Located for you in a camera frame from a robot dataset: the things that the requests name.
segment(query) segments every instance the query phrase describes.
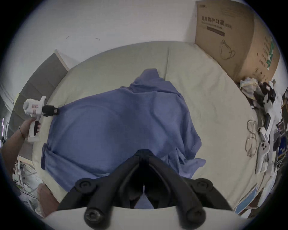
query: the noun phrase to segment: person's arm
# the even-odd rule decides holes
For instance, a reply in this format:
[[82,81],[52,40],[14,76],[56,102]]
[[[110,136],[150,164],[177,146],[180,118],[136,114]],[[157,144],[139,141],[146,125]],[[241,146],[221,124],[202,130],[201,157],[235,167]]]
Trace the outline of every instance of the person's arm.
[[34,120],[35,118],[30,118],[24,121],[20,127],[20,130],[18,129],[12,135],[12,137],[5,142],[1,149],[4,164],[11,177],[19,151],[25,141],[25,138],[28,136],[30,125]]

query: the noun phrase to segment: person's hand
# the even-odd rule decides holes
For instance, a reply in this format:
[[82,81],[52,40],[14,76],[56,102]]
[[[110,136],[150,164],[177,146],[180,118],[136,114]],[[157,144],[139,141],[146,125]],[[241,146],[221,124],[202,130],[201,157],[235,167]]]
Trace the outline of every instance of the person's hand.
[[35,121],[35,120],[36,120],[35,117],[31,117],[31,118],[25,120],[25,121],[23,122],[23,124],[20,126],[21,133],[22,133],[25,137],[28,136],[28,132],[29,132],[30,125],[31,125],[31,123],[32,123],[33,121]]

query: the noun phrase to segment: bed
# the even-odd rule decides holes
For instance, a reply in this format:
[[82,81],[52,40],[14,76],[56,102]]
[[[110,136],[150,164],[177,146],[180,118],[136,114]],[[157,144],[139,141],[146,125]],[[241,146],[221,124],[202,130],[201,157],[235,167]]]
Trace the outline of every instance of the bed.
[[[234,209],[253,189],[268,181],[254,173],[256,158],[247,156],[247,121],[256,113],[220,65],[195,44],[147,42],[128,45],[93,56],[75,66],[59,83],[48,104],[63,106],[75,100],[129,86],[144,69],[156,68],[183,95],[202,146],[196,157],[206,160],[193,175],[209,179]],[[66,195],[41,169],[43,144],[52,117],[42,117],[40,138],[34,143],[32,162],[36,171],[60,202]]]

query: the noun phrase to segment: plastic bag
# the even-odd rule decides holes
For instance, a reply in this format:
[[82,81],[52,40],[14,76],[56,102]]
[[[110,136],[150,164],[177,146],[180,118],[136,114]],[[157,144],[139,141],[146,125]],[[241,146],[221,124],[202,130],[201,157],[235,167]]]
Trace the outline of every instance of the plastic bag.
[[255,78],[246,78],[244,81],[240,81],[240,90],[242,93],[245,94],[246,97],[251,98],[252,100],[255,100],[254,92],[263,95],[259,85],[258,81]]

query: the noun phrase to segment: blue cloth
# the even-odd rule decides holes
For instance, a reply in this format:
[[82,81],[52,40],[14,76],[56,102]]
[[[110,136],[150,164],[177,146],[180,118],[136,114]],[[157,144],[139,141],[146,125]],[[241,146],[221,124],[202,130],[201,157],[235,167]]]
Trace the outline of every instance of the blue cloth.
[[145,70],[129,87],[86,97],[59,108],[41,167],[69,191],[78,179],[109,175],[139,149],[149,149],[180,176],[191,178],[205,164],[182,95]]

